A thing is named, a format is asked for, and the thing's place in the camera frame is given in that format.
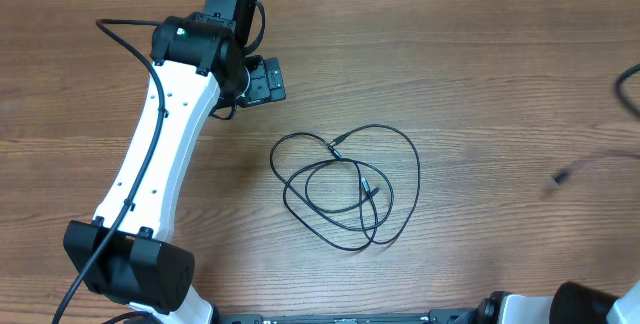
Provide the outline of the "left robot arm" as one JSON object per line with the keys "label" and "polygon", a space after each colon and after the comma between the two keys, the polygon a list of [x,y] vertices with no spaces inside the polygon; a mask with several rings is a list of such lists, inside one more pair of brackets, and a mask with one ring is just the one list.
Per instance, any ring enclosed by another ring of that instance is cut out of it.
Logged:
{"label": "left robot arm", "polygon": [[258,0],[206,0],[153,26],[141,57],[148,92],[116,179],[88,223],[71,221],[63,246],[85,286],[126,305],[137,323],[215,323],[193,286],[194,255],[172,244],[177,199],[206,120],[286,96],[279,62],[257,54]]}

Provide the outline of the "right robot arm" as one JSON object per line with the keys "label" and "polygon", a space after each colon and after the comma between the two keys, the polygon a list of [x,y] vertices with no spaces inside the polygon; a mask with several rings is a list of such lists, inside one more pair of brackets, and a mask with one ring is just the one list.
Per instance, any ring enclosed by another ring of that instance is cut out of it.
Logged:
{"label": "right robot arm", "polygon": [[473,324],[639,324],[639,283],[615,296],[565,282],[553,296],[494,292],[456,320]]}

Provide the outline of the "black usb cable thick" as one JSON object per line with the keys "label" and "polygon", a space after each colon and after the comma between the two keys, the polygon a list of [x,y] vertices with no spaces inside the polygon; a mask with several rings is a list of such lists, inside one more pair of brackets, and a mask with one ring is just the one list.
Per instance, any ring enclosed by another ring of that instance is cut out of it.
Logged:
{"label": "black usb cable thick", "polygon": [[[638,73],[639,65],[636,64],[619,74],[613,82],[613,93],[618,103],[636,120],[639,120],[639,106],[625,93],[624,83]],[[620,149],[605,149],[597,150],[588,155],[578,157],[551,175],[550,183],[542,191],[541,197],[543,199],[550,197],[585,165],[609,158],[624,158],[638,161],[639,153]]]}

